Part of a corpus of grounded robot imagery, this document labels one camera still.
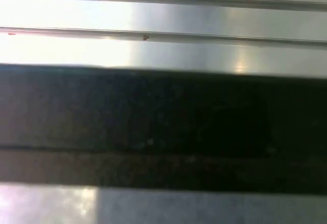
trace aluminum rail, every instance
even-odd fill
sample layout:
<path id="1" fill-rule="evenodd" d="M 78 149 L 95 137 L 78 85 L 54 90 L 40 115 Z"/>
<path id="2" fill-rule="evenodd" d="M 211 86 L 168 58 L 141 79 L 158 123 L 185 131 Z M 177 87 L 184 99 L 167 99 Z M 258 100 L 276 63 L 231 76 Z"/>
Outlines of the aluminum rail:
<path id="1" fill-rule="evenodd" d="M 0 0 L 0 4 L 2 63 L 327 76 L 327 0 Z"/>

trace metal surface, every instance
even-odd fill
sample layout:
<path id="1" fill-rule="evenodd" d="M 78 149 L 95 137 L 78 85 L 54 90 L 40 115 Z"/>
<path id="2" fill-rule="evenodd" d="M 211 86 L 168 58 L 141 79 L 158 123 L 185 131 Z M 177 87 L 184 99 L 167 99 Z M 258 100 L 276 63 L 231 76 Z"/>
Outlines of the metal surface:
<path id="1" fill-rule="evenodd" d="M 0 4 L 0 31 L 18 34 L 1 38 L 2 63 L 327 76 L 327 0 L 0 0 Z"/>
<path id="2" fill-rule="evenodd" d="M 0 4 L 5 5 L 0 19 L 5 27 L 327 41 L 324 12 L 80 0 L 0 0 Z"/>
<path id="3" fill-rule="evenodd" d="M 201 44 L 147 42 L 142 35 L 138 38 L 126 41 L 3 35 L 1 62 L 312 78 L 327 75 L 325 46 L 289 43 L 290 47 L 282 47 L 278 42 L 260 41 L 253 46 L 214 40 Z"/>
<path id="4" fill-rule="evenodd" d="M 0 185 L 3 224 L 323 224 L 325 197 Z"/>

